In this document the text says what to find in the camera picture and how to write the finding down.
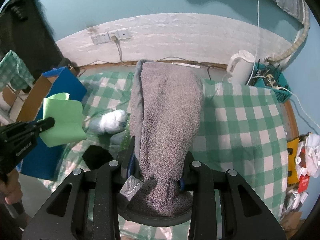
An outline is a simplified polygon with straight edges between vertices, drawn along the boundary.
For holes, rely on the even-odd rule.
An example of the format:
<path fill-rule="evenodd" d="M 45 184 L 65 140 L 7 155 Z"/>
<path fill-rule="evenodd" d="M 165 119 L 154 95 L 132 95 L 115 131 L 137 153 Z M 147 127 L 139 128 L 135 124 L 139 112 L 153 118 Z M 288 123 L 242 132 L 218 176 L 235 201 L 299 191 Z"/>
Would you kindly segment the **person's hand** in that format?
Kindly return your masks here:
<path fill-rule="evenodd" d="M 8 181 L 1 181 L 1 194 L 4 195 L 4 200 L 7 204 L 16 204 L 22 200 L 22 190 L 19 179 L 19 173 L 16 169 L 12 170 L 8 176 Z"/>

